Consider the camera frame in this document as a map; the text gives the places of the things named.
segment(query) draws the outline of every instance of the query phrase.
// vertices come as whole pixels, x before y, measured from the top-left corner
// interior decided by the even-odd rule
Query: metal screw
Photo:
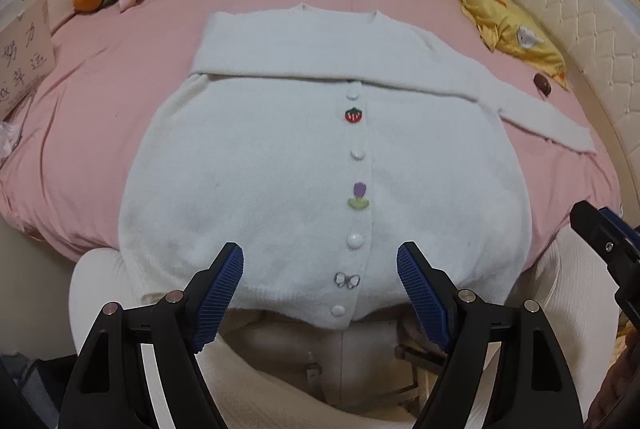
[[[113,315],[118,311],[118,303],[107,303],[102,307],[102,313],[105,315]]]
[[[167,303],[179,303],[180,301],[182,301],[183,297],[184,294],[182,293],[182,290],[172,290],[164,296]]]
[[[458,297],[465,303],[473,303],[476,300],[476,294],[466,288],[458,292]]]
[[[535,301],[533,301],[532,299],[527,299],[526,301],[524,301],[524,308],[526,308],[532,314],[534,314],[538,310],[540,310],[540,305],[538,303],[536,303]]]

